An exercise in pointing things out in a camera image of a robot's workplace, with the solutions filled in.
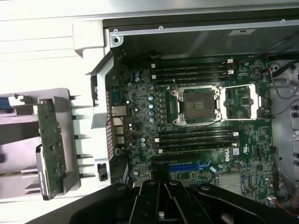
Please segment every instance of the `wire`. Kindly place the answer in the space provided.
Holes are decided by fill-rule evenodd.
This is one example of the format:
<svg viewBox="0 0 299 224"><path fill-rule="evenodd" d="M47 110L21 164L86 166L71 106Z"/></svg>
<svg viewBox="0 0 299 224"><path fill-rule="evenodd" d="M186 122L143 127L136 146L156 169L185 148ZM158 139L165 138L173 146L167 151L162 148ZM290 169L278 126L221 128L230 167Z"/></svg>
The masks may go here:
<svg viewBox="0 0 299 224"><path fill-rule="evenodd" d="M280 114L286 112L286 111L292 106L292 104L293 104L293 103L296 103L297 101L299 101L299 98L293 100L293 101L292 101L292 102L291 102L285 109L283 109L281 112L278 112L275 116L278 116L278 115L280 115Z"/></svg>
<svg viewBox="0 0 299 224"><path fill-rule="evenodd" d="M187 130L186 132L187 132L187 133L188 133L188 132L194 132L194 131L197 131L197 130L199 130L199 129L203 129L203 128L206 128L206 127L215 125L215 124L217 124L217 123L219 123L219 122L221 122L221 121L222 121L222 120L218 120L218 121L215 121L215 122L210 123L210 124L208 124L208 125L203 125L203 126L201 126L201 127L198 127L198 128L192 129L192 130Z"/></svg>
<svg viewBox="0 0 299 224"><path fill-rule="evenodd" d="M277 43L274 44L272 47L270 47L270 48L268 48L268 49L262 51L261 53L255 55L255 56L253 56L253 57L250 57L250 58L248 58L248 59L241 60L241 61L239 61L238 63L244 63L244 62L250 62L250 61L256 60L256 59L258 59L258 58L260 58L260 57L266 55L269 51L275 49L275 48L278 47L279 45L284 44L284 43L290 41L292 38L294 38L294 37L297 36L298 34L299 34L299 33L296 33L296 34L294 34L294 35L292 35L292 36L289 36L289 37L287 37L287 38L285 38L285 39L283 39L283 40L277 42Z"/></svg>
<svg viewBox="0 0 299 224"><path fill-rule="evenodd" d="M270 73L270 77L271 77L271 81L272 81L272 84L273 84L273 88L274 88L274 90L276 91L276 93L277 93L277 95L278 95L279 98L281 98L281 99L291 99L293 96L296 95L296 93L297 93L297 91L298 91L298 86L296 86L296 89L295 89L294 93L293 93L291 96L289 96L289 97L282 97L282 96L280 95L278 89L277 89L276 84L275 84L275 80L274 80L274 78L273 78L272 70L271 70L271 69L268 69L268 71L269 71L269 73Z"/></svg>
<svg viewBox="0 0 299 224"><path fill-rule="evenodd" d="M273 77L276 78L276 77L280 76L282 73L284 73L286 70L288 70L292 65L294 65L298 62L299 62L299 59L289 62L285 66L283 66L280 69L278 69L277 71L273 72L273 74L272 74Z"/></svg>

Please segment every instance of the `blue pcie slot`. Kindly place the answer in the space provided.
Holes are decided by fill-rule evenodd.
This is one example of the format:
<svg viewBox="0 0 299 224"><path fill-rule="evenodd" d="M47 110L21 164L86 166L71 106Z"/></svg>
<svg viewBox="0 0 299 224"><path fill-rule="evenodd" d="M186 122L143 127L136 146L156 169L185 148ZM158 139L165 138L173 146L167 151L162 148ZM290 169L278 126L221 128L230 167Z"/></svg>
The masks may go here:
<svg viewBox="0 0 299 224"><path fill-rule="evenodd" d="M184 165L170 165L169 171L179 172L179 171L203 170L203 168L210 166L211 163L212 161L210 160L205 164L196 163L196 164L184 164Z"/></svg>

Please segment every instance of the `pcie slot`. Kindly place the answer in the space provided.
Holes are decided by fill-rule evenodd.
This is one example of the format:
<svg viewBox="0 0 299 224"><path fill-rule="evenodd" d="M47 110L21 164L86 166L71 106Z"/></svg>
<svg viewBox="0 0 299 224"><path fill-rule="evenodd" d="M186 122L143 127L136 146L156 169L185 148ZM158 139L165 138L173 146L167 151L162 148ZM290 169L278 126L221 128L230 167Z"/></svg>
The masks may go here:
<svg viewBox="0 0 299 224"><path fill-rule="evenodd" d="M184 153L184 154L175 154L175 155L161 155L151 157L152 162L161 162L161 161L178 161L184 159L196 159L198 155L196 153Z"/></svg>

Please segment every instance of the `small circuit board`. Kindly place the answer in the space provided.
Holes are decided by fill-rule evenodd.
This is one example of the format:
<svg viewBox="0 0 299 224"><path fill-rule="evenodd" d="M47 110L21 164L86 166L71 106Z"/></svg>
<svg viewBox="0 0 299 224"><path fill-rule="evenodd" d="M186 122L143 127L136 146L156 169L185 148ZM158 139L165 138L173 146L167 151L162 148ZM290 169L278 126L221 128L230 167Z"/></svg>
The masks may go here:
<svg viewBox="0 0 299 224"><path fill-rule="evenodd" d="M130 179L212 183L268 204L273 193L267 60L153 60L110 86L116 154Z"/></svg>
<svg viewBox="0 0 299 224"><path fill-rule="evenodd" d="M41 100L36 106L41 145L36 148L36 162L44 200L63 192L65 159L52 99Z"/></svg>

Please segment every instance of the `metal panel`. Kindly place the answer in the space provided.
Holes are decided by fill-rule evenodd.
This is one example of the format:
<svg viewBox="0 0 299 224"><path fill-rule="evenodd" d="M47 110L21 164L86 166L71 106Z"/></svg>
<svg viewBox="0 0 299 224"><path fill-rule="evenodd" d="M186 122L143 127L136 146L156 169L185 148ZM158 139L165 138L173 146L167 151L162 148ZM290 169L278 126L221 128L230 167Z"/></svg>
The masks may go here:
<svg viewBox="0 0 299 224"><path fill-rule="evenodd" d="M87 1L1 1L0 21L33 18L53 18L68 16L102 15L105 17L146 16L161 14L185 14L198 12L223 12L290 8L297 5L297 0L87 0Z"/></svg>

